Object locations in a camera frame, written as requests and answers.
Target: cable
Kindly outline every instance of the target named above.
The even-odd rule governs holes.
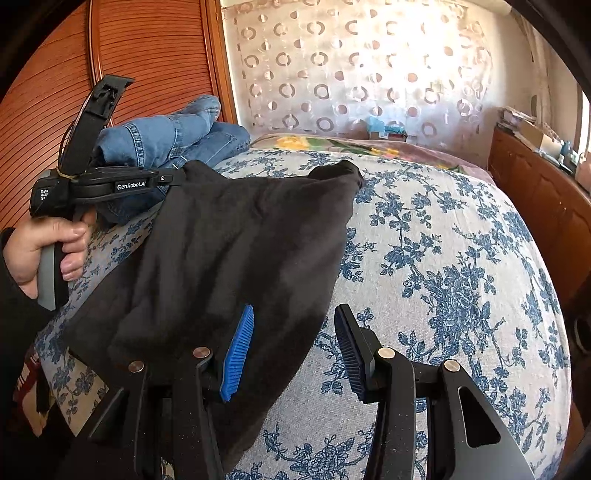
[[[68,136],[68,134],[72,131],[72,128],[74,127],[74,122],[72,122],[68,128],[66,128],[66,131],[64,132],[64,134],[61,136],[61,141],[60,141],[60,154],[58,156],[58,160],[57,160],[57,164],[58,166],[61,166],[61,154],[63,153],[63,148],[64,148],[64,142],[66,140],[66,137]]]

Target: wooden door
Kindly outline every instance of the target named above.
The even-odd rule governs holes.
[[[28,218],[68,125],[105,73],[134,77],[121,123],[216,95],[236,122],[218,0],[87,0],[35,51],[0,103],[0,229]]]
[[[0,103],[0,229],[28,218],[31,187],[90,93],[86,14],[80,6],[47,37]]]

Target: floral bedspread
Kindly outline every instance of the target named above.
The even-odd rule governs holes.
[[[362,154],[250,150],[218,165],[228,177],[306,174],[342,159],[363,172],[332,305],[310,353],[228,480],[361,479],[376,407],[349,387],[332,311],[413,361],[457,359],[508,426],[537,478],[560,461],[570,410],[564,323],[521,217],[494,185],[417,163]],[[70,302],[36,342],[43,370],[77,433],[106,386],[70,356],[60,332],[90,292],[150,232],[156,209],[99,232]],[[415,478],[427,462],[426,405],[417,401]],[[172,474],[170,466],[165,477]]]

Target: blue jeans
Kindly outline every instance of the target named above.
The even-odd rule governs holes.
[[[93,153],[97,166],[182,168],[199,160],[214,167],[248,149],[251,138],[239,125],[216,122],[219,100],[201,95],[180,112],[136,118],[104,129]],[[123,225],[164,200],[168,187],[99,203],[97,211],[109,223]]]

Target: black cloth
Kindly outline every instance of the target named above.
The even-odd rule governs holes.
[[[241,384],[215,405],[225,470],[249,448],[326,315],[363,178],[342,161],[306,177],[227,179],[200,162],[167,195],[144,245],[110,272],[65,330],[108,383],[112,364],[162,364],[216,348],[246,304],[255,327]]]
[[[52,478],[73,438],[61,412],[52,409],[39,438],[28,425],[7,425],[27,349],[54,314],[27,297],[8,272],[1,252],[12,231],[0,233],[0,478]]]

